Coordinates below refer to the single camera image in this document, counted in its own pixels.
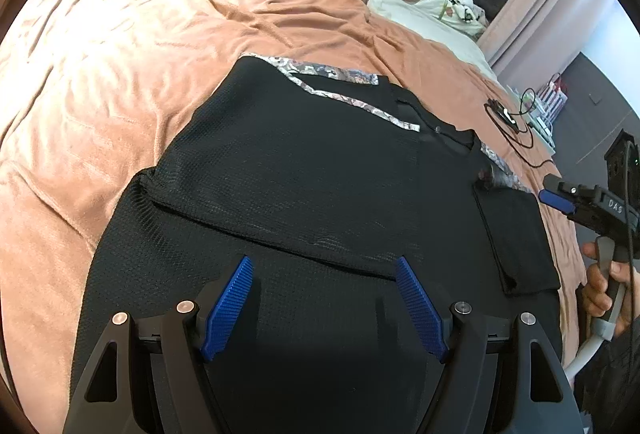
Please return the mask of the person's right hand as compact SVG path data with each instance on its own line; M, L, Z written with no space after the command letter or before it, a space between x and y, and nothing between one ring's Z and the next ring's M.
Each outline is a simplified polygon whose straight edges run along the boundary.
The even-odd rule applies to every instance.
M630 327L639 329L639 273L637 269L629 272L627 263L613 261L610 265L610 276L605 279L598 264L593 263L587 269L587 284L582 288L582 307L588 315L588 336L591 336L593 319L602 317L613 305L613 300L606 295L606 290L608 290L608 284L614 280L626 288L620 315L616 321L615 338L621 336Z

